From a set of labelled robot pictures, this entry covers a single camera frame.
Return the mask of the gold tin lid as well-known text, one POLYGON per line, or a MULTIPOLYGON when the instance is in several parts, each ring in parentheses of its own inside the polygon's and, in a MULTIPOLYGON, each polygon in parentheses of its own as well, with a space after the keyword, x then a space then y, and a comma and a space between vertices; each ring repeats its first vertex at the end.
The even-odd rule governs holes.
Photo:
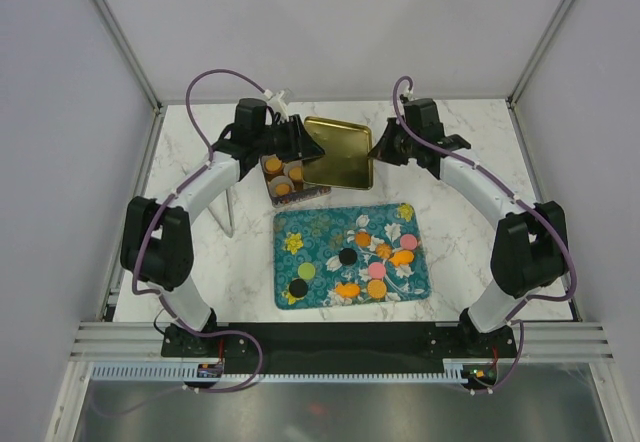
POLYGON ((369 190, 373 186, 372 132, 366 125, 307 117, 304 128, 324 155, 302 163, 303 180, 311 185, 369 190))

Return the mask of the metal serving tongs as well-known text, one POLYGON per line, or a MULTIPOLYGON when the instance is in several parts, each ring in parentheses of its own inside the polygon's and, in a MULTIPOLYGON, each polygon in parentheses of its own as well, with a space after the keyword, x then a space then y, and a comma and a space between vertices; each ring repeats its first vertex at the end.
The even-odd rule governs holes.
POLYGON ((235 219, 232 197, 232 189, 226 189, 207 207, 208 213, 212 217, 213 221, 217 223, 218 227, 227 238, 233 238, 235 235, 235 219))

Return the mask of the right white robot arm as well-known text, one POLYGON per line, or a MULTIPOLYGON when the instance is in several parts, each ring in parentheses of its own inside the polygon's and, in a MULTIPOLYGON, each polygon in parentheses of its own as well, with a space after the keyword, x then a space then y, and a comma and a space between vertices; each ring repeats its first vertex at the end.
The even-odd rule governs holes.
POLYGON ((395 166, 409 161, 462 195, 495 231, 491 283, 463 310, 457 344, 469 356, 491 348, 493 333, 507 325, 542 288, 568 273, 564 210, 555 202, 527 202, 480 162, 470 143, 448 135, 429 98, 398 103, 371 149, 372 159, 395 166))

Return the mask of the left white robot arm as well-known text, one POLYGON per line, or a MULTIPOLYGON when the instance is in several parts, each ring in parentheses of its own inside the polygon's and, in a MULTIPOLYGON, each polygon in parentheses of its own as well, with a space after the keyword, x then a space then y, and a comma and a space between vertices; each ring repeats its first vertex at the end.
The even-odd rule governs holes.
POLYGON ((243 98, 234 120, 207 146, 206 158, 174 187, 155 198, 128 203, 120 264, 132 273, 136 295, 158 296, 183 328, 184 345, 197 356, 213 353, 219 342, 215 311, 191 277, 191 226, 218 196, 240 182, 261 159, 315 160, 325 150, 304 128, 299 115, 282 116, 256 98, 243 98))

